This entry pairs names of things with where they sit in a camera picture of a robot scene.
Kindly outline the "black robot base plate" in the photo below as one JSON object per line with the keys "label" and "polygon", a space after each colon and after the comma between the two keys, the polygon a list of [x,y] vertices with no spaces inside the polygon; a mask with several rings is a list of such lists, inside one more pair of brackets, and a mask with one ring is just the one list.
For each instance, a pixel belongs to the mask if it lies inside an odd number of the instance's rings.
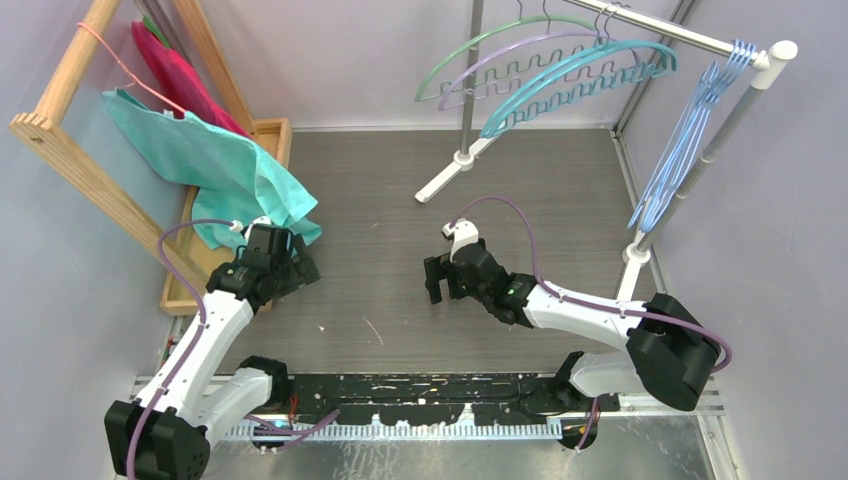
{"label": "black robot base plate", "polygon": [[585,417],[592,401],[566,382],[535,373],[294,374],[290,391],[256,414],[312,423],[337,410],[340,425],[452,425],[469,408],[475,426],[536,425],[556,415]]}

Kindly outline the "purple notched hanger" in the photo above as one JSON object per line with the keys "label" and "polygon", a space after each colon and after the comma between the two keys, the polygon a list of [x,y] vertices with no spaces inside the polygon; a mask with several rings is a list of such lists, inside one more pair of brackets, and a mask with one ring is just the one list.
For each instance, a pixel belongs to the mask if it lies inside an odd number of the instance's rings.
{"label": "purple notched hanger", "polygon": [[431,82],[426,96],[439,111],[461,109],[468,102],[504,96],[530,75],[579,53],[594,42],[596,31],[548,22],[500,33],[455,58]]}

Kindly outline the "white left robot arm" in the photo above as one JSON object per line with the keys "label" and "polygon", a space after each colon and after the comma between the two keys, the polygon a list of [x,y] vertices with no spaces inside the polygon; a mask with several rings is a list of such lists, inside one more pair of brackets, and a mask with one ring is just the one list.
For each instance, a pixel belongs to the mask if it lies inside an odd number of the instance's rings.
{"label": "white left robot arm", "polygon": [[229,228],[246,243],[196,295],[196,315],[171,356],[131,401],[115,401],[104,426],[116,474],[199,479],[213,447],[246,415],[285,409],[293,397],[284,362],[250,356],[213,393],[206,388],[259,309],[319,280],[302,235],[266,217]]}

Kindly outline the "green notched hanger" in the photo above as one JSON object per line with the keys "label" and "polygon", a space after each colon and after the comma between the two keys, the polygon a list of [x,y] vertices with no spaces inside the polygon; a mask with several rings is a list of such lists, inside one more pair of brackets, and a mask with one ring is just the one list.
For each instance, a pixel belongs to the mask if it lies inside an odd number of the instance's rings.
{"label": "green notched hanger", "polygon": [[428,72],[428,74],[421,80],[419,83],[418,89],[415,93],[414,101],[415,102],[425,102],[429,100],[433,100],[436,98],[435,95],[426,96],[427,88],[431,84],[431,82],[435,79],[435,77],[455,58],[464,55],[466,52],[476,49],[480,43],[498,35],[500,33],[506,32],[510,29],[518,28],[525,25],[537,24],[537,23],[552,23],[553,25],[558,24],[570,24],[581,27],[583,30],[591,31],[593,27],[587,20],[580,19],[575,16],[570,15],[536,15],[530,16],[527,18],[521,17],[517,20],[514,20],[509,23],[504,23],[498,25],[492,29],[483,31],[478,29],[476,31],[472,31],[472,36],[466,40],[463,44],[460,44],[456,47],[451,53],[445,56],[440,62],[433,66],[433,68]]}

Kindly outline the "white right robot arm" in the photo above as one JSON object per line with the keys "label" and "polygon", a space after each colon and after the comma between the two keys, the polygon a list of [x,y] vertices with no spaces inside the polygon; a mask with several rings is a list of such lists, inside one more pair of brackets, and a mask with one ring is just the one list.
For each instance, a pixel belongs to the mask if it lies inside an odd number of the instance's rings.
{"label": "white right robot arm", "polygon": [[717,340],[673,297],[617,302],[510,273],[479,240],[423,261],[431,303],[441,286],[454,300],[472,298],[498,321],[579,335],[610,347],[606,354],[571,352],[551,394],[577,411],[606,394],[647,393],[680,411],[697,406],[720,357]]}

